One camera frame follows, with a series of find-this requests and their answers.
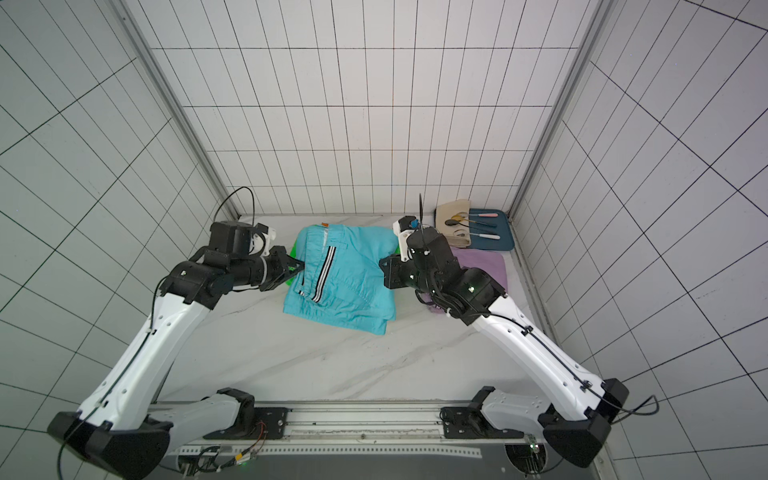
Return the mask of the teal striped pants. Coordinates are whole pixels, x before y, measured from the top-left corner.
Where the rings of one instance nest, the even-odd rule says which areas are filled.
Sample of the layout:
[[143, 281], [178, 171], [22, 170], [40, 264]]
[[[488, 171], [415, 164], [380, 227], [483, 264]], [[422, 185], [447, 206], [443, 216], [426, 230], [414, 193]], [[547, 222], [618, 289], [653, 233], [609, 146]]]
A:
[[283, 312], [328, 326], [374, 335], [396, 318], [394, 293], [384, 286], [382, 258], [394, 254], [394, 233], [378, 226], [320, 224], [296, 239], [305, 269], [289, 286]]

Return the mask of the purple pants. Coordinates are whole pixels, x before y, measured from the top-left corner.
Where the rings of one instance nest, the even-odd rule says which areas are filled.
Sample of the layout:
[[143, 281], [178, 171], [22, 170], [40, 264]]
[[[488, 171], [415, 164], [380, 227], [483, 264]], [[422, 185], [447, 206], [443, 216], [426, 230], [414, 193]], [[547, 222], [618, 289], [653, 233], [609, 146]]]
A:
[[465, 325], [507, 293], [505, 261], [496, 252], [431, 247], [419, 263], [416, 298]]

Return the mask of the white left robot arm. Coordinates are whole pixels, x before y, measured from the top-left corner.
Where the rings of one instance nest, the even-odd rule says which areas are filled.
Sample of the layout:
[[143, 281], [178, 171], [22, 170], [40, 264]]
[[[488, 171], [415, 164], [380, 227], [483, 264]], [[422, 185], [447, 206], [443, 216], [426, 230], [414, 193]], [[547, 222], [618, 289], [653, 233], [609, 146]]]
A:
[[61, 452], [124, 479], [143, 479], [169, 451], [193, 440], [250, 434], [253, 397], [237, 389], [156, 414], [150, 407], [181, 347], [223, 296], [273, 290], [303, 268], [282, 246], [267, 254], [200, 248], [160, 280], [148, 319], [116, 365], [77, 410], [55, 415], [48, 435]]

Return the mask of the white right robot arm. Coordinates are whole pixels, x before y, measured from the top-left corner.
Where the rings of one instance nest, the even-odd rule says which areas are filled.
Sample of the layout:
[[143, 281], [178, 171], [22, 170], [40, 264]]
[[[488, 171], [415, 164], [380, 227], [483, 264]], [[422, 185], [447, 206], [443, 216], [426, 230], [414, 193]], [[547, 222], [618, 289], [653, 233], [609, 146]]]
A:
[[393, 232], [399, 252], [379, 262], [385, 286], [409, 287], [421, 303], [485, 335], [542, 391], [521, 396], [484, 387], [467, 406], [442, 409], [446, 436], [527, 440], [532, 451], [550, 447], [572, 465], [588, 467], [628, 398], [626, 386], [601, 379], [569, 357], [489, 273], [462, 267], [435, 228], [405, 216]]

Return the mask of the green plastic basket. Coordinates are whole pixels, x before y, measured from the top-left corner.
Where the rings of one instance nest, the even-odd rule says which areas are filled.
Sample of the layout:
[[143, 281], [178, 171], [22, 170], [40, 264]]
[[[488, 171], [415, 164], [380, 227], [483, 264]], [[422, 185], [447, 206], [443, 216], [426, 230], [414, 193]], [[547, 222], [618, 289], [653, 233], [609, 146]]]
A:
[[305, 269], [305, 262], [298, 255], [298, 241], [295, 240], [287, 255], [287, 271], [284, 275], [284, 284], [291, 286], [296, 277]]

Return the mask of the beige cutlery holder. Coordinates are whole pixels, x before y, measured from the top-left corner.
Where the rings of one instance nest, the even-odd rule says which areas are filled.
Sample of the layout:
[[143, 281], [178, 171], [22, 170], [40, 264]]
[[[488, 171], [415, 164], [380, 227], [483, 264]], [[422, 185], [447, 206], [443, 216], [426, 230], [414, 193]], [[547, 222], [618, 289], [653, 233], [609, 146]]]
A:
[[469, 248], [471, 235], [467, 221], [470, 210], [468, 199], [459, 199], [443, 203], [434, 212], [435, 228], [443, 234], [449, 245], [456, 248]]

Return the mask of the black spoon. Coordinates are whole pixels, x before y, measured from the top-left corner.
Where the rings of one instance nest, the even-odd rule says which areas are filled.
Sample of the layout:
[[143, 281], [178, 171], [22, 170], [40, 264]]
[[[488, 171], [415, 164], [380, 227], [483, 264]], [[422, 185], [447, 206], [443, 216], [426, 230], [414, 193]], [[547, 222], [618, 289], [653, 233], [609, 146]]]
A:
[[446, 226], [470, 227], [470, 224], [473, 223], [473, 222], [470, 222], [468, 220], [467, 221], [457, 221], [457, 220], [454, 220], [454, 219], [449, 219], [449, 220], [445, 220], [444, 223], [445, 223]]

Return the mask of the dark teal tray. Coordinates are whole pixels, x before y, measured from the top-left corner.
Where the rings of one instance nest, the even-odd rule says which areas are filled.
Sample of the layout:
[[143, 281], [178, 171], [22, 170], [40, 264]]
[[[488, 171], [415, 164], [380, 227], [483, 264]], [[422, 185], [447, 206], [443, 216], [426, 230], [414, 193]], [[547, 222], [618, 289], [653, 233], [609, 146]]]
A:
[[515, 247], [515, 240], [513, 238], [510, 223], [506, 214], [501, 210], [493, 209], [471, 209], [470, 213], [482, 213], [482, 212], [496, 212], [497, 218], [477, 218], [470, 217], [470, 232], [471, 233], [486, 233], [495, 234], [501, 237], [500, 240], [488, 240], [479, 237], [471, 236], [471, 247], [477, 250], [485, 251], [511, 251]]

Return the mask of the white handled utensil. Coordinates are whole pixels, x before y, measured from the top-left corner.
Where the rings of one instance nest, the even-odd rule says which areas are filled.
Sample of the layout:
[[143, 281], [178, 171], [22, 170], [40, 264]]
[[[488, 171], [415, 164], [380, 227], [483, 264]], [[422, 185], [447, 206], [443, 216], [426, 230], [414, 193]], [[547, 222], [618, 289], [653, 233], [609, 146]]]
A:
[[479, 237], [479, 238], [483, 238], [483, 239], [488, 239], [488, 240], [500, 240], [500, 239], [501, 239], [501, 237], [500, 237], [499, 235], [495, 235], [495, 234], [486, 234], [486, 233], [471, 233], [471, 232], [470, 232], [470, 235], [471, 235], [471, 236], [474, 236], [474, 237]]

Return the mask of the aluminium mounting rail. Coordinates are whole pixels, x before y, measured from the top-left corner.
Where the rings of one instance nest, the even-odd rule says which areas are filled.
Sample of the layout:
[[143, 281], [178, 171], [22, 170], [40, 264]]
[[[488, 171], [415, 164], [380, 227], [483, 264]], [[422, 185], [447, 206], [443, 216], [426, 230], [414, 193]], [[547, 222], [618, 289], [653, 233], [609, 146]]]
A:
[[395, 454], [476, 456], [482, 444], [522, 454], [556, 453], [579, 467], [600, 453], [608, 420], [590, 410], [567, 420], [540, 397], [481, 392], [469, 402], [252, 403], [244, 426], [208, 419], [199, 402], [162, 403], [153, 420], [173, 424], [168, 455], [247, 460], [257, 454]]

